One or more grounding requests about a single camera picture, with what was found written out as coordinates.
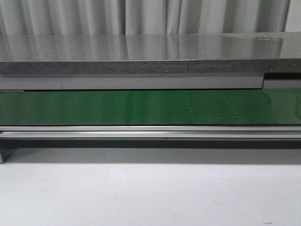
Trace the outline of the grey stone slab table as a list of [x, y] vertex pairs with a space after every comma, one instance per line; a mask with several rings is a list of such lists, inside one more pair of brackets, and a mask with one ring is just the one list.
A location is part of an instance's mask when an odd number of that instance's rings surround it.
[[298, 32], [0, 37], [1, 74], [298, 73]]

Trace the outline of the green conveyor belt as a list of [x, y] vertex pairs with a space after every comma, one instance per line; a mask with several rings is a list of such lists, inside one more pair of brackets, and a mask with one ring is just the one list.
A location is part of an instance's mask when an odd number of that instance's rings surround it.
[[1, 92], [1, 125], [300, 124], [299, 89]]

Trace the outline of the grey conveyor support leg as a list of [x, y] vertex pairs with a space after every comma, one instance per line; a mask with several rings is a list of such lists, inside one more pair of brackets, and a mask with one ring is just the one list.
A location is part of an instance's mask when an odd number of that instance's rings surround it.
[[0, 164], [3, 164], [5, 162], [4, 159], [4, 146], [3, 146], [3, 142], [0, 141]]

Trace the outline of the grey pleated curtain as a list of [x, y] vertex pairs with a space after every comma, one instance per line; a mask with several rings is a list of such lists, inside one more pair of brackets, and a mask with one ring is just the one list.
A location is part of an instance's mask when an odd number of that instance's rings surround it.
[[0, 32], [187, 34], [282, 32], [287, 0], [3, 0]]

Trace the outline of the aluminium front conveyor rail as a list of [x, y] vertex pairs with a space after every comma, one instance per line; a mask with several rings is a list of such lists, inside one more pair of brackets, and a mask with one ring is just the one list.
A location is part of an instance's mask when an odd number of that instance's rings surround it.
[[2, 126], [2, 139], [300, 139], [300, 126]]

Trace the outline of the grey rear conveyor rail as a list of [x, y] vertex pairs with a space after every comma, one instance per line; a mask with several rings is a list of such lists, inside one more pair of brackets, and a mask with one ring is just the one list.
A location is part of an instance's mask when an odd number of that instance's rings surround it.
[[2, 74], [1, 90], [298, 89], [300, 73]]

